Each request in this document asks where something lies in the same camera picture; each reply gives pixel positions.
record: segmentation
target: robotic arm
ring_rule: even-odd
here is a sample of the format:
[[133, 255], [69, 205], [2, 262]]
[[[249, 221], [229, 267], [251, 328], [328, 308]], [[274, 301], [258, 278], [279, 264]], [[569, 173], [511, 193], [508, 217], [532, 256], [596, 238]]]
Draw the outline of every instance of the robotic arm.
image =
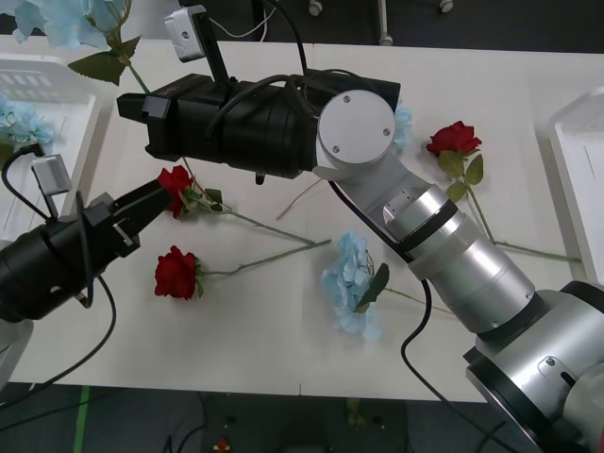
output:
[[[571, 451], [560, 449], [568, 443], [604, 451], [604, 289], [575, 281], [559, 292], [535, 291], [437, 186], [411, 173], [393, 153], [400, 85], [312, 70], [238, 82], [227, 74], [203, 7], [176, 11], [166, 24], [179, 57], [207, 57], [214, 79], [188, 75], [147, 96], [118, 99], [122, 116], [146, 124], [149, 154], [227, 163], [255, 173], [259, 184], [265, 175], [303, 171], [330, 181], [477, 335], [464, 356], [466, 375], [505, 418], [543, 451]], [[270, 85], [278, 80], [284, 88]], [[167, 204], [157, 183], [116, 202], [93, 202], [86, 220], [95, 273], [137, 248], [135, 235]], [[82, 290], [78, 244], [74, 220], [60, 219], [0, 252], [7, 326], [41, 319]]]

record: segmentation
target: green leaf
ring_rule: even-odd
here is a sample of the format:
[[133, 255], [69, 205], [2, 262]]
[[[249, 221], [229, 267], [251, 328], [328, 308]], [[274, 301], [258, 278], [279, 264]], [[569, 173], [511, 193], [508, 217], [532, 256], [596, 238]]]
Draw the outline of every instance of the green leaf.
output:
[[438, 157], [438, 166], [451, 177], [463, 176], [463, 156], [454, 151], [443, 151]]
[[378, 300], [379, 294], [386, 289], [388, 280], [390, 279], [390, 268], [388, 264], [382, 263], [377, 269], [374, 279], [371, 280], [369, 289], [362, 295], [361, 302], [357, 306], [355, 313], [365, 313], [372, 302]]
[[115, 53], [101, 52], [70, 63], [69, 68], [83, 76], [120, 85], [120, 76], [126, 66]]
[[457, 203], [463, 198], [467, 191], [467, 186], [458, 181], [449, 186], [449, 188], [446, 190], [446, 196], [448, 196], [453, 203]]
[[218, 189], [206, 189], [206, 194], [210, 198], [210, 201], [213, 201], [214, 203], [222, 204], [223, 193], [221, 191], [219, 191]]
[[137, 36], [133, 40], [124, 42], [122, 44], [122, 55], [127, 56], [128, 59], [131, 59], [132, 57], [134, 57], [134, 51], [136, 50], [136, 46], [139, 44], [140, 40], [141, 40], [141, 37]]
[[484, 178], [484, 161], [482, 155], [478, 155], [474, 160], [470, 162], [468, 170], [465, 172], [465, 180], [476, 186]]

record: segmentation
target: white tray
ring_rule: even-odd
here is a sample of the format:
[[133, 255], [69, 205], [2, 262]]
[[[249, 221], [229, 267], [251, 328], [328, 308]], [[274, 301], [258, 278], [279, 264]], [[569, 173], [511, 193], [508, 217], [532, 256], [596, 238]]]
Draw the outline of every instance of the white tray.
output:
[[[54, 142], [43, 148], [46, 154], [63, 157], [73, 189], [53, 199], [59, 214], [69, 213], [98, 118], [100, 102], [95, 87], [67, 68], [61, 59], [0, 54], [0, 92], [11, 100], [31, 103], [55, 127]], [[17, 191], [47, 211], [30, 169], [31, 159], [17, 160], [10, 167], [8, 179]], [[4, 186], [0, 187], [0, 240], [14, 241], [41, 222]]]
[[604, 88], [556, 113], [549, 139], [585, 272], [604, 284]]

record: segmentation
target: rose stem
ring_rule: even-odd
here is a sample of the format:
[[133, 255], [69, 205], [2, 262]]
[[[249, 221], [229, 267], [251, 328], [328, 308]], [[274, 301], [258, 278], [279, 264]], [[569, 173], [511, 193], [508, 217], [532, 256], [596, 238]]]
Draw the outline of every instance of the rose stem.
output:
[[272, 226], [265, 225], [261, 222], [258, 222], [257, 220], [250, 219], [249, 217], [245, 217], [244, 215], [240, 214], [239, 212], [235, 212], [234, 210], [223, 210], [221, 212], [216, 212], [216, 211], [211, 210], [211, 211], [209, 211], [209, 213], [212, 215], [234, 215], [235, 217], [245, 220], [246, 222], [249, 222], [250, 224], [253, 224], [256, 227], [268, 229], [269, 231], [273, 231], [274, 233], [278, 233], [283, 236], [287, 236], [288, 238], [296, 239], [297, 241], [300, 241], [301, 243], [307, 243], [309, 245], [316, 244], [315, 241], [311, 241], [310, 239], [302, 238], [301, 236], [296, 236], [295, 234], [288, 233], [287, 231], [283, 231], [281, 229], [277, 229], [277, 228], [273, 228]]
[[304, 193], [308, 192], [310, 189], [312, 189], [314, 186], [316, 186], [322, 180], [323, 179], [319, 179], [319, 180], [315, 181], [313, 184], [311, 184], [309, 187], [307, 187], [304, 191], [302, 191], [296, 198], [294, 198], [294, 201], [292, 201], [292, 203], [290, 203], [288, 205], [288, 207], [283, 212], [280, 213], [280, 215], [275, 220], [280, 220], [285, 214], [287, 214], [289, 212], [289, 210], [294, 206], [295, 202], [298, 201]]
[[280, 260], [281, 258], [289, 257], [290, 255], [293, 255], [294, 253], [303, 252], [305, 250], [311, 250], [312, 248], [321, 247], [321, 246], [326, 245], [326, 244], [328, 244], [330, 242], [331, 242], [331, 239], [327, 239], [327, 240], [322, 241], [320, 243], [311, 243], [309, 245], [304, 245], [303, 247], [298, 247], [298, 248], [295, 248], [294, 250], [290, 250], [289, 252], [285, 252], [285, 253], [281, 253], [279, 255], [275, 255], [275, 256], [273, 256], [271, 258], [267, 258], [267, 259], [260, 260], [260, 261], [250, 262], [248, 264], [241, 264], [234, 271], [209, 271], [209, 272], [204, 272], [204, 276], [232, 276], [232, 275], [237, 274], [238, 272], [242, 271], [243, 269], [247, 269], [248, 267], [254, 267], [254, 266], [258, 266], [260, 264], [264, 264], [266, 262], [272, 262], [272, 261]]

